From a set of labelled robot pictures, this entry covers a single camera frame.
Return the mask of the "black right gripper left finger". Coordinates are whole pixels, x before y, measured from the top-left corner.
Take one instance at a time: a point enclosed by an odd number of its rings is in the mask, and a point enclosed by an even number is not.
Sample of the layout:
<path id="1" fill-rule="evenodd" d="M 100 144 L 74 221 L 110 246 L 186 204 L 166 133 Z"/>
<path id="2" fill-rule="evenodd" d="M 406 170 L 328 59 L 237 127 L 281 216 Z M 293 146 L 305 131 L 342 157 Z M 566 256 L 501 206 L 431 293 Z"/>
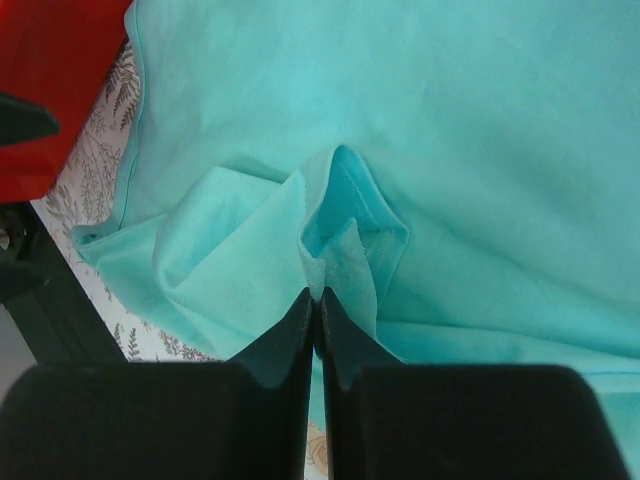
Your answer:
<path id="1" fill-rule="evenodd" d="M 39 365 L 1 405 L 5 479 L 300 479 L 313 301 L 226 361 Z"/>

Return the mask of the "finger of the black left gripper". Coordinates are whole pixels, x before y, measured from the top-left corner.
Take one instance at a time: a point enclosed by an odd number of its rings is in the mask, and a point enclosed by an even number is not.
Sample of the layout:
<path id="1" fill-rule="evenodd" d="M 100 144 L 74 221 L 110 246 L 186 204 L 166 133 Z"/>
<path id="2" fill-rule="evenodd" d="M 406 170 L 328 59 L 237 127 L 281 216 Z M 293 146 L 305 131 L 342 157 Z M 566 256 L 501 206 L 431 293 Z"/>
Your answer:
<path id="1" fill-rule="evenodd" d="M 56 135 L 60 124 L 43 106 L 1 93 L 0 146 L 16 145 Z"/>

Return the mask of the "teal t shirt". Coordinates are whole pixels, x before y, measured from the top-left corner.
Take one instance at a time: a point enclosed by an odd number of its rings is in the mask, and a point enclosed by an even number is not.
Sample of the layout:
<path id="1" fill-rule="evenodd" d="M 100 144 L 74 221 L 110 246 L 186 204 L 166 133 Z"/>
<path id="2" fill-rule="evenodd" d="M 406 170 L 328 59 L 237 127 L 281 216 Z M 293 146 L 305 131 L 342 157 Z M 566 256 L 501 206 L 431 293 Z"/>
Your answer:
<path id="1" fill-rule="evenodd" d="M 554 363 L 639 445 L 635 1 L 138 1 L 79 254 L 218 358 L 309 288 L 414 363 Z"/>

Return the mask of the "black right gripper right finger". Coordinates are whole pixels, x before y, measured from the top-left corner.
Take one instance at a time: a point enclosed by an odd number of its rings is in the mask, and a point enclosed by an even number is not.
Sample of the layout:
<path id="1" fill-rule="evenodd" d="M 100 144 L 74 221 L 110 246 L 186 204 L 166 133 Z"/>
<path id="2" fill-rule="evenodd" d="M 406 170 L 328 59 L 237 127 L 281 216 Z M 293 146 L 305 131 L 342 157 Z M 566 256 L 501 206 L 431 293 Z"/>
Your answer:
<path id="1" fill-rule="evenodd" d="M 333 479 L 625 479 L 596 397 L 552 365 L 407 365 L 319 304 Z"/>

